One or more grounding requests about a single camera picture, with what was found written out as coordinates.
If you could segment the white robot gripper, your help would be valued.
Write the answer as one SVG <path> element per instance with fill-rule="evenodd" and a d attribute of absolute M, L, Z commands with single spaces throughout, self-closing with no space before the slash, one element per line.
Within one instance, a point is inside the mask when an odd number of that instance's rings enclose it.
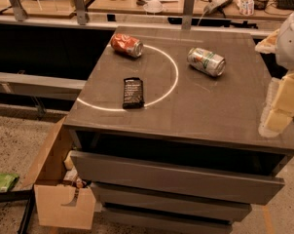
<path fill-rule="evenodd" d="M 255 46 L 262 54 L 276 53 L 276 62 L 288 70 L 294 70 L 294 12 L 282 24 Z M 281 79 L 273 78 L 269 84 L 265 107 L 258 132 L 262 137 L 277 137 L 294 118 L 294 71 L 288 71 Z"/>

